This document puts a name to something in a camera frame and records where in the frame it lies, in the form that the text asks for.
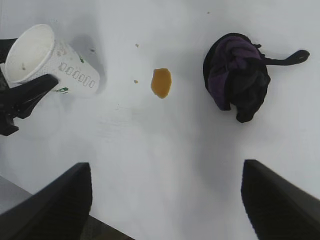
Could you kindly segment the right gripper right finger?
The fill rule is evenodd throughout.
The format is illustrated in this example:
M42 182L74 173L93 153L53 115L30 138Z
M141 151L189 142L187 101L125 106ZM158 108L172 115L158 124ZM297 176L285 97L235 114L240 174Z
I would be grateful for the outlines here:
M241 198L260 240L318 240L320 201L255 159L244 161Z

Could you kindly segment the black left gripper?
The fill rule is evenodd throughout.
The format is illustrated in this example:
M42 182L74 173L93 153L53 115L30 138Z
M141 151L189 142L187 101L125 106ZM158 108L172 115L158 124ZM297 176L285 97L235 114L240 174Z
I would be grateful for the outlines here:
M8 53L17 39L0 40L0 64L6 62ZM59 81L50 74L45 74L27 83L9 88L0 70L0 134L10 136L19 130L14 118L29 117L38 102L50 92Z

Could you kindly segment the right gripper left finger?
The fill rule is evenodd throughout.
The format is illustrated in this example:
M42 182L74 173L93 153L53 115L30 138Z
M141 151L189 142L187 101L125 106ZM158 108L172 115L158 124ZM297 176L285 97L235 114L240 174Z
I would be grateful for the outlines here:
M0 215L2 240L78 240L93 202L91 168L79 162Z

